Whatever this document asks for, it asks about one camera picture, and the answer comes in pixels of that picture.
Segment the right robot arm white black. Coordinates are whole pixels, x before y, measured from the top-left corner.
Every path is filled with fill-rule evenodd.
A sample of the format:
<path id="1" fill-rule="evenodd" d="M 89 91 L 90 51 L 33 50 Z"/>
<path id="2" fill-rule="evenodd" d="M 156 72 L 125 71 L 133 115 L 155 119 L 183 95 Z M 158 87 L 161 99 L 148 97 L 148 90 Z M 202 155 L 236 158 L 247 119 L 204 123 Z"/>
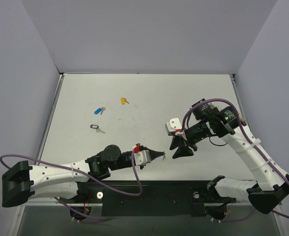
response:
<path id="1" fill-rule="evenodd" d="M 230 146 L 245 163 L 254 180 L 235 180 L 218 176 L 207 184 L 207 197 L 212 201 L 230 198 L 250 202 L 263 214 L 289 195 L 289 174 L 263 149 L 251 133 L 235 106 L 222 98 L 201 99 L 191 106 L 182 120 L 172 118 L 165 124 L 172 137 L 173 159 L 193 156 L 196 144 L 218 137 Z"/>

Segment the black tag key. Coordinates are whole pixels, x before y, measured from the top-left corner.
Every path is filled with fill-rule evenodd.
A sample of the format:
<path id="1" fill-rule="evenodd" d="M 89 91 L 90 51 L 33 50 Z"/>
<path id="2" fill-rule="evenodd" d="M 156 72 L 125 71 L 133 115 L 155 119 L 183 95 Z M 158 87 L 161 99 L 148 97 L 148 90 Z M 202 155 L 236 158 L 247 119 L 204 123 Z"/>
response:
<path id="1" fill-rule="evenodd" d="M 96 124 L 91 124 L 91 125 L 90 125 L 90 128 L 93 129 L 93 130 L 95 130 L 96 133 L 105 133 L 105 132 L 102 131 L 101 128 L 100 128 L 98 125 L 96 125 Z"/>

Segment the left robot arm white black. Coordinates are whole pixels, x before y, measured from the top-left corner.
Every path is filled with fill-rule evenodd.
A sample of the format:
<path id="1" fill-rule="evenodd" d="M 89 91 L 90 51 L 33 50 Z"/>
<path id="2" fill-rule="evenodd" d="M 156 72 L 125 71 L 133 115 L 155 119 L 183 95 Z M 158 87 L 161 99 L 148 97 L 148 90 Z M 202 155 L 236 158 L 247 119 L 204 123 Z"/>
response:
<path id="1" fill-rule="evenodd" d="M 22 161 L 8 167 L 2 175 L 2 207 L 16 207 L 30 199 L 48 197 L 74 199 L 81 203 L 87 199 L 88 190 L 80 183 L 92 180 L 108 187 L 103 179 L 110 177 L 111 171 L 143 168 L 164 155 L 162 151 L 141 145 L 126 152 L 121 152 L 116 145 L 109 145 L 90 158 L 63 165 L 41 160 L 38 165 L 31 165 L 30 157 L 21 156 Z"/>

